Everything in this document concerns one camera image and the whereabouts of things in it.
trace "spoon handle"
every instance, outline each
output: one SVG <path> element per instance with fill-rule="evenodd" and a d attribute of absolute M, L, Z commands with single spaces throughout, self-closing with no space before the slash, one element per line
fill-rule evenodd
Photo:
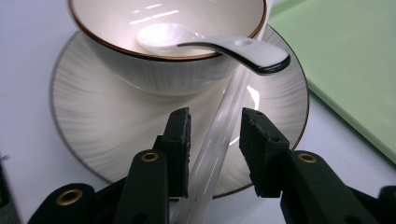
<path fill-rule="evenodd" d="M 196 46 L 228 54 L 258 75 L 267 76 L 290 64 L 289 54 L 279 47 L 243 36 L 214 36 L 185 42 L 178 47 Z"/>

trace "screw hole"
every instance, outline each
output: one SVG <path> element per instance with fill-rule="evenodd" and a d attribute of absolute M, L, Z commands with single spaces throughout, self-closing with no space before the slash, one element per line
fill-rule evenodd
<path fill-rule="evenodd" d="M 76 203 L 82 197 L 81 189 L 69 189 L 58 196 L 56 203 L 60 206 L 67 206 Z"/>
<path fill-rule="evenodd" d="M 315 162 L 318 161 L 317 158 L 315 158 L 314 156 L 312 156 L 310 154 L 307 154 L 307 153 L 300 153 L 298 155 L 298 158 L 301 161 L 305 161 L 305 162 L 308 162 L 308 163 L 315 163 Z"/>
<path fill-rule="evenodd" d="M 145 223 L 148 217 L 144 213 L 134 214 L 131 218 L 131 224 L 141 224 Z"/>
<path fill-rule="evenodd" d="M 142 161 L 156 161 L 158 158 L 158 154 L 153 152 L 148 152 L 141 157 Z"/>

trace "cup rim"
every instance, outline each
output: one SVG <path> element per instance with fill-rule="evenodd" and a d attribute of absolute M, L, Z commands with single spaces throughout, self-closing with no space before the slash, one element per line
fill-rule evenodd
<path fill-rule="evenodd" d="M 86 27 L 82 21 L 78 18 L 78 15 L 73 7 L 73 2 L 75 0 L 68 0 L 68 6 L 69 6 L 69 10 L 72 14 L 72 17 L 74 19 L 74 21 L 76 22 L 76 24 L 78 25 L 78 27 L 85 33 L 87 34 L 90 38 L 92 38 L 93 40 L 95 40 L 96 42 L 110 48 L 113 49 L 119 53 L 128 55 L 128 56 L 132 56 L 135 58 L 139 58 L 139 59 L 145 59 L 145 60 L 150 60 L 150 61 L 158 61 L 158 62 L 172 62 L 172 63 L 182 63 L 182 62 L 193 62 L 193 61 L 199 61 L 199 60 L 206 60 L 206 59 L 211 59 L 211 58 L 215 58 L 215 57 L 219 57 L 220 53 L 214 52 L 214 53 L 207 53 L 207 54 L 202 54 L 202 55 L 196 55 L 196 56 L 185 56 L 185 57 L 169 57 L 169 56 L 160 56 L 160 55 L 152 55 L 152 54 L 146 54 L 146 53 L 139 53 L 136 51 L 132 51 L 129 49 L 124 49 L 121 47 L 118 47 L 114 44 L 111 44 L 108 41 L 105 41 L 103 38 L 99 37 L 98 35 L 94 34 L 88 27 Z M 266 0 L 262 0 L 263 1 L 263 13 L 262 13 L 262 19 L 260 20 L 259 25 L 256 27 L 256 29 L 253 30 L 253 32 L 248 36 L 248 37 L 253 37 L 255 36 L 260 29 L 262 28 L 262 26 L 265 23 L 265 19 L 267 16 L 267 1 Z"/>

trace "clear plastic rod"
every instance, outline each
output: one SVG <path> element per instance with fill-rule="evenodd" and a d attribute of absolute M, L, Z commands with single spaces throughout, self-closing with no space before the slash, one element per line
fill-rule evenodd
<path fill-rule="evenodd" d="M 262 39 L 263 31 L 264 27 L 257 39 Z M 246 67 L 241 65 L 233 75 L 192 167 L 189 179 L 189 198 L 179 200 L 172 215 L 171 224 L 205 223 L 233 129 L 242 108 L 250 73 Z"/>

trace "spoon hole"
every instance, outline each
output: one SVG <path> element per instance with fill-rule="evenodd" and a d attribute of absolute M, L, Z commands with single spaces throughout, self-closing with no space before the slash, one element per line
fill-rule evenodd
<path fill-rule="evenodd" d="M 250 40 L 236 40 L 235 42 L 233 42 L 236 46 L 246 46 L 251 44 Z"/>

